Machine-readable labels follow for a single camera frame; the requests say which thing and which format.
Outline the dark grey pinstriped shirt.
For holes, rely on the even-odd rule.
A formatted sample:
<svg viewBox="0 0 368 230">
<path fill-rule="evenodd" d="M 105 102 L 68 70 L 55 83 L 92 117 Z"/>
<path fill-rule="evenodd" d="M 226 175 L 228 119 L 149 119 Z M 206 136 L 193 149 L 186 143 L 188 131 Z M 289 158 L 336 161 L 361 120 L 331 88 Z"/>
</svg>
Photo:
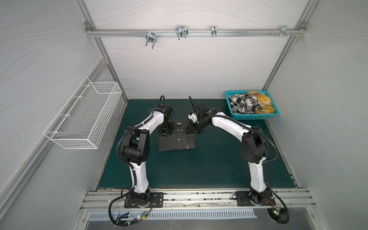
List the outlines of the dark grey pinstriped shirt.
<svg viewBox="0 0 368 230">
<path fill-rule="evenodd" d="M 164 135 L 160 132 L 158 137 L 158 151 L 191 150 L 196 148 L 195 134 L 187 134 L 188 121 L 173 121 L 173 132 Z"/>
</svg>

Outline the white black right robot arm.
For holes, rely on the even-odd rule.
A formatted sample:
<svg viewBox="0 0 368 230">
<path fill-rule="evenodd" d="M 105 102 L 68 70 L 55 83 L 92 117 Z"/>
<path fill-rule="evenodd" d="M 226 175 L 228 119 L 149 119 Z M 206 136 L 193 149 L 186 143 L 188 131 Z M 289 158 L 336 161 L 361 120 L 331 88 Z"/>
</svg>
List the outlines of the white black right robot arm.
<svg viewBox="0 0 368 230">
<path fill-rule="evenodd" d="M 273 142 L 264 135 L 259 126 L 245 125 L 216 108 L 208 109 L 203 103 L 195 104 L 192 99 L 190 102 L 193 111 L 188 115 L 190 121 L 186 132 L 201 134 L 208 126 L 213 125 L 236 137 L 242 145 L 242 155 L 249 165 L 251 181 L 248 197 L 255 206 L 263 204 L 270 194 L 264 172 L 268 152 L 267 144 L 273 144 Z"/>
</svg>

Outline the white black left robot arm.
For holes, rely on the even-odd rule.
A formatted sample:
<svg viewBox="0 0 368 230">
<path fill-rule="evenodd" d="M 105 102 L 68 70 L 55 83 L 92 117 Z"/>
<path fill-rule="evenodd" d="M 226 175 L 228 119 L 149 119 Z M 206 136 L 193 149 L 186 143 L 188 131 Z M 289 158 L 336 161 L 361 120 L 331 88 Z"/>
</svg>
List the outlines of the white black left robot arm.
<svg viewBox="0 0 368 230">
<path fill-rule="evenodd" d="M 135 126 L 126 128 L 117 144 L 117 158 L 128 165 L 132 180 L 129 197 L 136 206 L 148 205 L 150 186 L 147 179 L 146 161 L 150 154 L 150 135 L 156 128 L 163 126 L 163 133 L 172 133 L 169 118 L 172 107 L 161 104 L 149 111 L 149 116 Z"/>
</svg>

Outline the black white checkered shirt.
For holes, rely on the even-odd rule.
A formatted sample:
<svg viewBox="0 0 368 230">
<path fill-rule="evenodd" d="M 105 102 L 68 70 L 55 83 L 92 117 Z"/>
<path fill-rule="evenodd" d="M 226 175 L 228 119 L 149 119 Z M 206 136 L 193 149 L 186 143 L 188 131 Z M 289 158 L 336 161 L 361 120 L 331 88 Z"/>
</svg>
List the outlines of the black white checkered shirt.
<svg viewBox="0 0 368 230">
<path fill-rule="evenodd" d="M 235 94 L 228 99 L 234 114 L 255 114 L 258 110 L 258 99 L 253 94 Z"/>
</svg>

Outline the teal plastic laundry basket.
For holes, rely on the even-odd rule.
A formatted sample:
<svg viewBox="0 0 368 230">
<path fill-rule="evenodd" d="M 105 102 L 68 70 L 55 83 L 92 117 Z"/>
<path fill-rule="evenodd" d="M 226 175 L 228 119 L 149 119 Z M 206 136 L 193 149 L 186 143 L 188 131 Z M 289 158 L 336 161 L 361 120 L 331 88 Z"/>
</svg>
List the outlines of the teal plastic laundry basket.
<svg viewBox="0 0 368 230">
<path fill-rule="evenodd" d="M 279 115 L 279 111 L 278 111 L 278 108 L 277 108 L 276 104 L 274 103 L 274 101 L 273 101 L 272 97 L 270 96 L 270 94 L 266 91 L 259 91 L 259 92 L 265 93 L 267 96 L 269 96 L 271 98 L 271 101 L 272 101 L 274 107 L 276 108 L 275 113 L 273 113 L 273 114 L 256 114 L 256 113 L 255 114 L 234 114 L 231 111 L 231 106 L 230 106 L 228 96 L 235 95 L 235 94 L 247 94 L 248 92 L 249 91 L 227 91 L 225 93 L 226 101 L 227 101 L 227 104 L 228 104 L 228 107 L 229 107 L 229 110 L 230 110 L 230 113 L 231 113 L 231 117 L 233 119 L 235 119 L 235 120 L 267 120 L 271 117 Z"/>
</svg>

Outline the yellow plaid shirt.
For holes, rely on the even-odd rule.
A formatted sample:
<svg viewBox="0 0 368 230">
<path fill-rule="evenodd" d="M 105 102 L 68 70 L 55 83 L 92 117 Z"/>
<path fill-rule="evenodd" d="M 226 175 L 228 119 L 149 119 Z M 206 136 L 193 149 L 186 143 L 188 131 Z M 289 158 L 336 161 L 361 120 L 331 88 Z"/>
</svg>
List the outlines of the yellow plaid shirt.
<svg viewBox="0 0 368 230">
<path fill-rule="evenodd" d="M 271 98 L 267 96 L 265 93 L 259 91 L 249 91 L 247 95 L 257 98 L 257 109 L 255 111 L 256 114 L 275 113 L 276 108 L 274 107 Z"/>
</svg>

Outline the metal u-bolt clamp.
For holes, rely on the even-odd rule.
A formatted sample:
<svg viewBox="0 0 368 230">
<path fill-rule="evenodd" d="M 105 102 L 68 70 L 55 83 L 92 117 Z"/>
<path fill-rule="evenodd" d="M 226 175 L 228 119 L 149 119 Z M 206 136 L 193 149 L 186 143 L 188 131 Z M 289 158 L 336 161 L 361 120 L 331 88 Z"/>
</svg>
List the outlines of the metal u-bolt clamp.
<svg viewBox="0 0 368 230">
<path fill-rule="evenodd" d="M 157 35 L 154 32 L 149 31 L 146 34 L 146 44 L 145 44 L 145 46 L 147 46 L 148 43 L 151 43 L 151 49 L 153 49 L 154 46 L 155 46 L 156 41 L 157 41 Z"/>
</svg>

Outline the metal double hook clamp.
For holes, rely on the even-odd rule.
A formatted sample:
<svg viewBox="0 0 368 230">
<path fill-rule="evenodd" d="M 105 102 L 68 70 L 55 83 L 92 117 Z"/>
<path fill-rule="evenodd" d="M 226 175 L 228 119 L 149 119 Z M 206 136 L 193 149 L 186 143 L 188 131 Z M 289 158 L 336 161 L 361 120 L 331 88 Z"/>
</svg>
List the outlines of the metal double hook clamp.
<svg viewBox="0 0 368 230">
<path fill-rule="evenodd" d="M 176 36 L 178 40 L 181 40 L 181 38 L 186 38 L 188 35 L 188 28 L 185 25 L 180 25 L 176 27 L 175 29 Z"/>
</svg>

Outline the white slotted vent strip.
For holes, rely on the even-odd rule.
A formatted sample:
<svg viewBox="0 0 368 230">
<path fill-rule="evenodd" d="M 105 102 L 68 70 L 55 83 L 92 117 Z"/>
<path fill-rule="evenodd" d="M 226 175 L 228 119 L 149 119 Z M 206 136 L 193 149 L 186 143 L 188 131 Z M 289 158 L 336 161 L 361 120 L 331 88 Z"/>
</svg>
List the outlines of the white slotted vent strip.
<svg viewBox="0 0 368 230">
<path fill-rule="evenodd" d="M 129 213 L 128 220 L 137 218 L 144 211 L 113 211 L 114 219 Z M 253 209 L 183 209 L 183 210 L 153 210 L 147 220 L 173 220 L 173 219 L 254 219 L 257 218 Z M 107 211 L 91 211 L 89 221 L 110 221 Z"/>
</svg>

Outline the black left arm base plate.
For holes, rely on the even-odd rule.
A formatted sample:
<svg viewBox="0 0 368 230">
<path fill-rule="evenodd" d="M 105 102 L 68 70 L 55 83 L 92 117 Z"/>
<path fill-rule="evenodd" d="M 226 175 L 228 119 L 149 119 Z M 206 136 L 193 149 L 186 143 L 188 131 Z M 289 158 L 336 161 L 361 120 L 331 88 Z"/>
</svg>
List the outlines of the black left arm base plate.
<svg viewBox="0 0 368 230">
<path fill-rule="evenodd" d="M 124 203 L 124 208 L 142 209 L 142 208 L 162 208 L 163 207 L 163 193 L 150 191 L 146 193 L 133 192 L 127 195 Z"/>
</svg>

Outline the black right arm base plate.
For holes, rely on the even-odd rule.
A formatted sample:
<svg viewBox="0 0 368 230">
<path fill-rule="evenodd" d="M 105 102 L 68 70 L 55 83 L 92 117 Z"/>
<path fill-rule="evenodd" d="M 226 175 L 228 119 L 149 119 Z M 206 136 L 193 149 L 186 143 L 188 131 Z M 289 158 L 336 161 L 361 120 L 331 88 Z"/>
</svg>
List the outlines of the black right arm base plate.
<svg viewBox="0 0 368 230">
<path fill-rule="evenodd" d="M 233 199 L 239 207 L 251 206 L 272 206 L 275 205 L 273 195 L 270 191 L 265 190 L 262 193 L 257 191 L 236 191 Z"/>
</svg>

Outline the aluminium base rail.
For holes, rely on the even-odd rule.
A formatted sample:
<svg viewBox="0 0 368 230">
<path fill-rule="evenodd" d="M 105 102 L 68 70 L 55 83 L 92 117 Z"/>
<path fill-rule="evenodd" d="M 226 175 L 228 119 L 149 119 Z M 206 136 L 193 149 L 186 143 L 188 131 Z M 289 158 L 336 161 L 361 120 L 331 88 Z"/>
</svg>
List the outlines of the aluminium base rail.
<svg viewBox="0 0 368 230">
<path fill-rule="evenodd" d="M 310 192 L 305 188 L 273 189 L 288 208 L 316 207 Z M 236 191 L 249 191 L 247 188 L 220 189 L 152 189 L 163 193 L 162 209 L 238 209 L 235 201 Z M 110 202 L 117 198 L 117 189 L 87 192 L 81 205 L 81 211 L 107 211 Z"/>
</svg>

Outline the aluminium top cross rail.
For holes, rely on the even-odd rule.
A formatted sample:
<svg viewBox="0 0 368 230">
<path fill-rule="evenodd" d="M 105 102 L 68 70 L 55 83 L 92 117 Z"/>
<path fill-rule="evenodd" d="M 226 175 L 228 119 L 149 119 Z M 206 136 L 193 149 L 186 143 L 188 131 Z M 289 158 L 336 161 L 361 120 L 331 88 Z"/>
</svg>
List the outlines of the aluminium top cross rail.
<svg viewBox="0 0 368 230">
<path fill-rule="evenodd" d="M 289 32 L 294 32 L 295 36 L 304 36 L 306 30 L 287 29 Z M 152 31 L 157 37 L 176 37 L 175 29 L 95 29 L 87 31 L 88 37 L 145 37 L 146 34 Z M 270 33 L 277 33 L 277 29 L 219 29 L 217 28 L 216 37 L 261 37 L 270 36 Z M 211 28 L 207 29 L 188 29 L 187 37 L 212 37 Z"/>
</svg>

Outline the metal bracket with bolts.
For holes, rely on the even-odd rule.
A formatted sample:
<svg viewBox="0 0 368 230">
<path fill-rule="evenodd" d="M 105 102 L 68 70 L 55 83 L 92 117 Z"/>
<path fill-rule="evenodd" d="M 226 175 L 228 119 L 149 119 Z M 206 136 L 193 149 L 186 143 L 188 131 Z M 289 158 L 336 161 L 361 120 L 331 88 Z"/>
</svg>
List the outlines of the metal bracket with bolts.
<svg viewBox="0 0 368 230">
<path fill-rule="evenodd" d="M 277 33 L 270 33 L 272 36 L 278 37 L 293 37 L 296 34 L 294 32 L 289 32 L 287 26 L 283 26 L 279 32 Z"/>
</svg>

